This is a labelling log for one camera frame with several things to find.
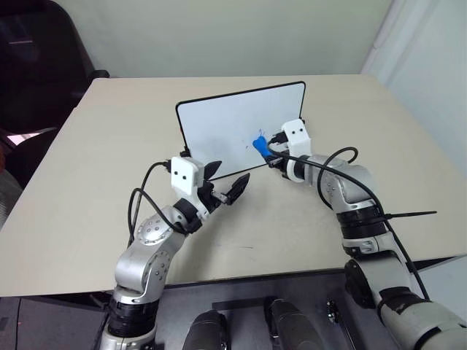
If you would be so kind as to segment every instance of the beige table surface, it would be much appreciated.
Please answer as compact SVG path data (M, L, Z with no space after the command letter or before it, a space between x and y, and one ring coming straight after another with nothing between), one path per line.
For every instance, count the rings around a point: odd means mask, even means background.
M371 77L98 79L0 232L0 295L112 289L131 190L152 162L182 150L175 104L297 80L306 82L302 117L314 152L358 147L356 163L371 170L386 212L439 211L393 220L412 258L465 254L465 178ZM176 199L165 171L147 189L162 206ZM347 259L337 220L314 189L262 167L233 207L217 210L185 241L168 283L341 268Z

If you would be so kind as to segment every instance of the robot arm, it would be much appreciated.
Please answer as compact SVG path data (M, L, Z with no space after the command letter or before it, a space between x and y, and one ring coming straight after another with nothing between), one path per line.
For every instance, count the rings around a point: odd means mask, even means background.
M239 177L226 194L215 192L209 178L220 163L204 166L188 157L171 159L171 185L179 200L162 208L164 217L146 219L118 260L101 350L154 349L155 317L174 255L186 235L196 232L218 206L231 205L243 193L250 178Z
M270 149L272 143L282 145L284 152ZM466 322L414 293L407 261L387 229L387 217L377 198L363 189L374 187L367 169L313 155L302 120L285 123L269 143L260 136L253 145L285 178L319 188L337 216L342 246L351 257L344 268L346 290L361 307L377 310L402 349L466 349Z

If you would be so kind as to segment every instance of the whiteboard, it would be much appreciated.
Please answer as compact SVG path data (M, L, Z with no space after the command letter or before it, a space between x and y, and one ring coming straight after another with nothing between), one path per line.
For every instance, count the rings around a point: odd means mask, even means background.
M304 82L292 82L180 102L185 146L204 164L222 161L216 178L261 166L264 159L252 142L260 133L270 139L282 124L299 118L304 93Z

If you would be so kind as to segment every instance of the wall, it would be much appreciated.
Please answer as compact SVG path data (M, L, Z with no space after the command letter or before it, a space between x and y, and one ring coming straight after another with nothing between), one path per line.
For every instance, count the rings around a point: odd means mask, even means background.
M389 88L467 176L466 14L466 0L405 1L366 72Z
M55 0L119 77L358 73L390 0Z

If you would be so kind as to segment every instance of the black chair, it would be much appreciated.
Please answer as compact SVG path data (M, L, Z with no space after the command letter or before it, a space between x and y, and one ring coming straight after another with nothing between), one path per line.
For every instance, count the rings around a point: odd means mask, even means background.
M0 1L4 136L59 129L98 77L108 78L109 73L94 70L71 18L59 5L48 0ZM23 187L55 134L30 138L7 154L7 170Z

